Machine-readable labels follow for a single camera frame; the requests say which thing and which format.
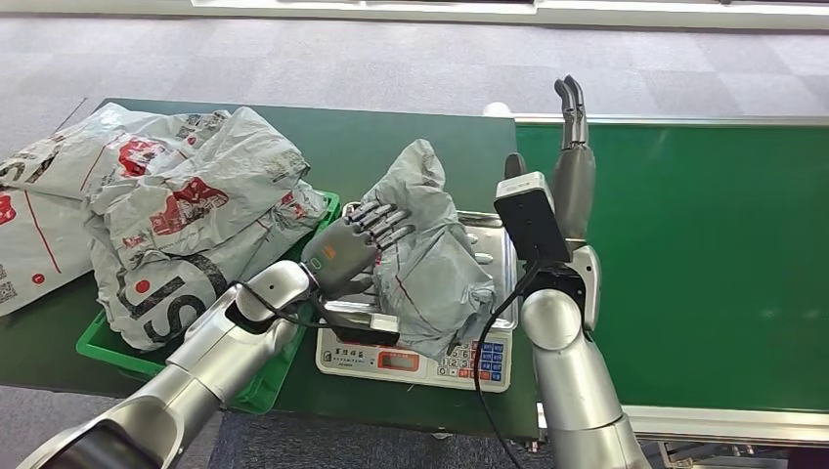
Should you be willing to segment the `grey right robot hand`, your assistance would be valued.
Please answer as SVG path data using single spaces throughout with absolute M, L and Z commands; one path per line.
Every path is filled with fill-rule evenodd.
M 560 153 L 548 184 L 543 175 L 526 172 L 520 154 L 507 158 L 495 206 L 520 245 L 556 251 L 565 258 L 567 244 L 583 242 L 592 209 L 596 161 L 589 147 L 584 93 L 571 75 L 556 79 L 564 118 Z

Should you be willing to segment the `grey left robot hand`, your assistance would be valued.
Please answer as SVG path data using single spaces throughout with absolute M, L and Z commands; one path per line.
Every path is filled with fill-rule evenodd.
M 301 263 L 314 279 L 319 296 L 336 299 L 371 285 L 363 272 L 381 253 L 415 230 L 411 212 L 395 204 L 359 203 L 304 247 Z

